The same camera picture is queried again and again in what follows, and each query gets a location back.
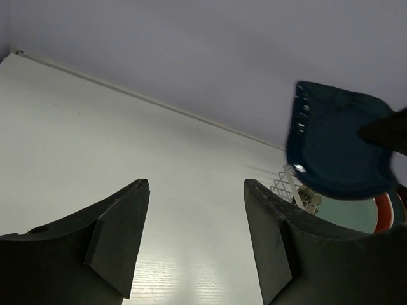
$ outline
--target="table surface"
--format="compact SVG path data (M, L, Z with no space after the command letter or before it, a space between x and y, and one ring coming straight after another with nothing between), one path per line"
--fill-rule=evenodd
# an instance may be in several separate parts
M124 304L262 304L243 183L272 185L283 151L17 55L0 64L0 103L0 234L147 178Z

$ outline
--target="white wire rack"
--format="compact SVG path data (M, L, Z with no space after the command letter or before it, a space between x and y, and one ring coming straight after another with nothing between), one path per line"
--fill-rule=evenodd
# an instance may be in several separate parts
M288 202L292 202L294 198L297 206L305 210L308 203L303 202L298 194L297 190L301 184L298 182L293 168L286 164L283 166L283 170L283 172L279 172L279 178L274 180L274 186L270 186L270 190Z

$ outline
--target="red bowl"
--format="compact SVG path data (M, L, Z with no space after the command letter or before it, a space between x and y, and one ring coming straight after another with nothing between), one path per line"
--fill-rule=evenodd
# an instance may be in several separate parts
M392 227L394 221L394 211L392 202L387 193L375 197L375 202L377 204L378 219L374 233L379 233Z

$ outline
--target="blue plate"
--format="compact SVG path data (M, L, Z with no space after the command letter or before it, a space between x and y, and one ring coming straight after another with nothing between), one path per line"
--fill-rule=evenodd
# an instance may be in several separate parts
M367 143L357 131L394 112L370 95L300 81L296 85L287 162L298 179L322 195L363 200L396 183L392 151Z

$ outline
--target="dish rack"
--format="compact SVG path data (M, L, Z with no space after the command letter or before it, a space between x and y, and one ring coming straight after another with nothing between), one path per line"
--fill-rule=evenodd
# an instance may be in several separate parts
M317 207L311 207L311 204L305 200L302 200L300 194L298 193L298 189L302 184L296 178L293 168L286 164L283 166L283 172L279 172L278 175L279 178L274 180L274 186L270 186L270 190L278 197L281 197L290 203L294 203L297 205L297 207L315 215L318 211Z

